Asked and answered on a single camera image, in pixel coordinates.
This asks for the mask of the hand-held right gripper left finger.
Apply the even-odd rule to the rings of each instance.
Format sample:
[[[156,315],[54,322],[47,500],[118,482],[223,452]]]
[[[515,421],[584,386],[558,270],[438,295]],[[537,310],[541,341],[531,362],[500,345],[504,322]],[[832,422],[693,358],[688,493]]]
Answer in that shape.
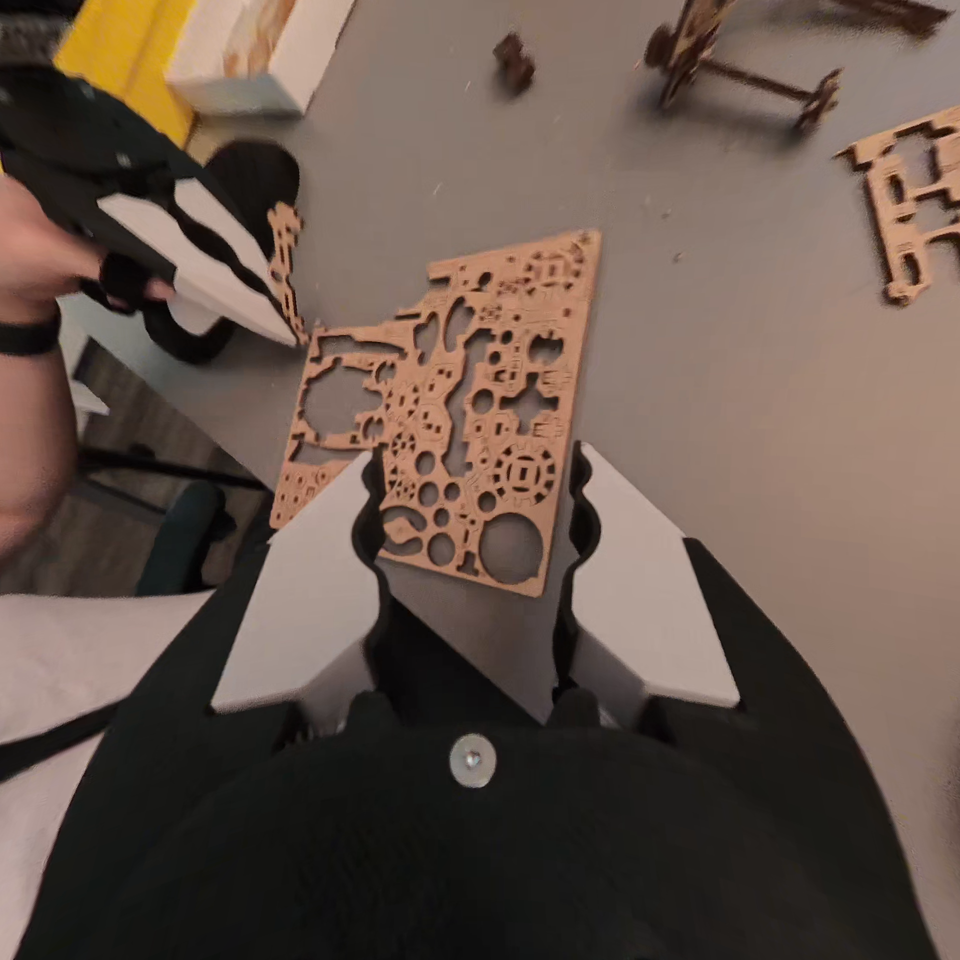
[[[292,703],[314,732],[337,732],[374,691],[387,626],[380,455],[360,454],[269,542],[212,696],[218,714]]]

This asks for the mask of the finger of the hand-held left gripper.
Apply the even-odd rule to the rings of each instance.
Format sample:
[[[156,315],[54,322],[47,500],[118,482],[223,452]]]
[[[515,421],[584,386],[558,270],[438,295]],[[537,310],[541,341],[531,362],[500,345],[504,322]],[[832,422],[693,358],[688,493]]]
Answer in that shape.
[[[244,290],[267,301],[276,299],[257,241],[208,186],[199,179],[177,180],[174,203],[186,218],[182,232],[188,234],[190,228],[191,243],[204,254],[202,267],[193,271],[202,280],[190,281],[197,290],[216,301],[225,301],[228,289],[236,296]]]
[[[241,278],[226,262],[202,251],[174,217],[145,198],[104,197],[99,208],[136,239],[171,263],[174,295],[167,306],[174,320],[192,334],[226,319],[288,347],[299,345],[263,280]]]

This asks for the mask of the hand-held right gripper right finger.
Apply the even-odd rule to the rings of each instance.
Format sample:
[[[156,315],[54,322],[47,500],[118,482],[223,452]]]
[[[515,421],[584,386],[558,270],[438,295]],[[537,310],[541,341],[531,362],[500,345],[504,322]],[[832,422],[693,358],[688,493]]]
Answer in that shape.
[[[570,464],[569,540],[555,622],[556,692],[593,694],[636,727],[656,698],[734,710],[739,690],[683,531],[587,442]]]

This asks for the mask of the wooden strip part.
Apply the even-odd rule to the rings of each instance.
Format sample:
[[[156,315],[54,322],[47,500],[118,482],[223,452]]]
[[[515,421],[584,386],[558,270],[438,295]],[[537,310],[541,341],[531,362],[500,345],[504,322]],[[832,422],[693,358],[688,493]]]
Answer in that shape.
[[[305,222],[293,205],[279,201],[267,211],[272,231],[273,253],[270,259],[270,277],[274,293],[280,303],[283,318],[300,345],[308,343],[305,320],[297,304],[292,284],[294,252],[298,246]]]

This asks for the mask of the wooden laser-cut parts sheet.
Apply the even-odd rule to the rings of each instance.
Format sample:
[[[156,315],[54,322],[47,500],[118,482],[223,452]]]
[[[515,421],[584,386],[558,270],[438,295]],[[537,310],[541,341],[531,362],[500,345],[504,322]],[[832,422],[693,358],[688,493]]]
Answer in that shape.
[[[373,451],[385,559],[542,596],[600,255],[581,230],[435,261],[393,318],[316,328],[270,527]]]

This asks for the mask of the dark wooden gear model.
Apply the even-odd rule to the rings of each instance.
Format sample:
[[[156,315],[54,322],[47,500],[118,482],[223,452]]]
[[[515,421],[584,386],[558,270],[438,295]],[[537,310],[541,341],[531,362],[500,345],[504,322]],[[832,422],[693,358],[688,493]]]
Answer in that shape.
[[[797,105],[796,132],[805,135],[814,130],[838,104],[842,69],[828,72],[814,88],[804,89],[716,58],[718,35],[735,5],[734,1],[686,1],[674,25],[664,23],[651,34],[643,65],[664,79],[658,109],[668,110],[700,76],[712,76]]]

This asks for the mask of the person's left forearm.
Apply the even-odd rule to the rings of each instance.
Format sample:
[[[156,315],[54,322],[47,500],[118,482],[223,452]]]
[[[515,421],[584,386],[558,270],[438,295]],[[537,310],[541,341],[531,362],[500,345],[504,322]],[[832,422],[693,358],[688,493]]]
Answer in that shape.
[[[1,358],[1,562],[21,551],[60,508],[73,483],[77,421],[56,346]]]

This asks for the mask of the person's left hand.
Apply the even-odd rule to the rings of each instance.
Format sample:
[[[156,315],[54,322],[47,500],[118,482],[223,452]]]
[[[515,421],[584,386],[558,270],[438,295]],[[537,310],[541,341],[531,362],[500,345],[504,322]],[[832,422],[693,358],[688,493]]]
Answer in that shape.
[[[107,252],[52,222],[19,181],[1,176],[1,321],[50,320],[58,299],[98,281]]]

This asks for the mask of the yellow plastic bin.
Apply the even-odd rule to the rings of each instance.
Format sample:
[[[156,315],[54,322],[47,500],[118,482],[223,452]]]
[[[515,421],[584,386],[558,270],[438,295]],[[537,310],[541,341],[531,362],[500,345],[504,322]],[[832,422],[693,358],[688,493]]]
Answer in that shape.
[[[195,4],[84,2],[54,56],[54,66],[119,99],[184,147],[194,112],[168,87],[164,74]]]

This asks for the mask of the teal chair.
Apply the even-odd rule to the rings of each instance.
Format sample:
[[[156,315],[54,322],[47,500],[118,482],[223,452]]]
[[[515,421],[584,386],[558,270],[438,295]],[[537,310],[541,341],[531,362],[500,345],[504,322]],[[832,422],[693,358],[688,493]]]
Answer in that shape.
[[[134,589],[135,597],[198,594],[210,549],[236,530],[220,486],[195,481],[165,513]]]

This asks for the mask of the white cardboard box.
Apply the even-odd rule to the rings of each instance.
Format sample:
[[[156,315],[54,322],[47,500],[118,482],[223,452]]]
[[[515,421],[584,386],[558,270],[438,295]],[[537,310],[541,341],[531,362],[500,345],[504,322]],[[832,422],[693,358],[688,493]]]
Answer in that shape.
[[[354,1],[196,2],[165,82],[202,117],[302,116],[354,6]]]

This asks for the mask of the person in white shirt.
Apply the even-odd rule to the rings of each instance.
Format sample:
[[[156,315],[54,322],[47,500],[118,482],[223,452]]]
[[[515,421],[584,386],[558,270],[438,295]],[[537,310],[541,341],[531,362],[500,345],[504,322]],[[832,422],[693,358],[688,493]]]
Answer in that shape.
[[[141,598],[3,595],[1,743],[51,733],[128,696],[210,591]],[[13,958],[94,734],[1,786],[1,957]]]

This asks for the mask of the small dark wooden assembly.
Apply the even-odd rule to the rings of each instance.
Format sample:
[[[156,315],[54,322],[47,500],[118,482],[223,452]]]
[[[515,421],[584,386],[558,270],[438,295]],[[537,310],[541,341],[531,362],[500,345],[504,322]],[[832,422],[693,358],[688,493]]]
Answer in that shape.
[[[536,73],[536,65],[516,31],[511,30],[504,35],[491,53],[496,62],[498,81],[507,94],[516,97],[529,89]]]

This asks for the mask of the wooden sheet fragment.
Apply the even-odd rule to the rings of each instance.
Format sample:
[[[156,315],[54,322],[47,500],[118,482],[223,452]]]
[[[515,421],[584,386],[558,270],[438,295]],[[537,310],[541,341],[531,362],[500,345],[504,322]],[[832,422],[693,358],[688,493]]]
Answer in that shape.
[[[922,135],[930,161],[930,182],[913,185],[899,144]],[[959,106],[937,110],[918,119],[863,137],[836,153],[849,157],[862,171],[875,233],[887,271],[884,296],[895,306],[909,306],[930,288],[929,248],[939,242],[958,242]],[[954,212],[949,224],[935,229],[918,227],[921,202],[938,200]]]

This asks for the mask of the black table frame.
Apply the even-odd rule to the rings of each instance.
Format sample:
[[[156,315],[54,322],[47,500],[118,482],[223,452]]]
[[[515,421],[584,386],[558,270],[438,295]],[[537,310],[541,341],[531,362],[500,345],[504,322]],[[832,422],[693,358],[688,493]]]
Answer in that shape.
[[[154,474],[185,481],[203,481],[227,488],[266,493],[268,487],[251,476],[241,476],[224,471],[211,470],[177,462],[157,459],[155,456],[138,455],[92,446],[78,450],[78,468],[86,474],[104,471],[129,471],[138,474]]]

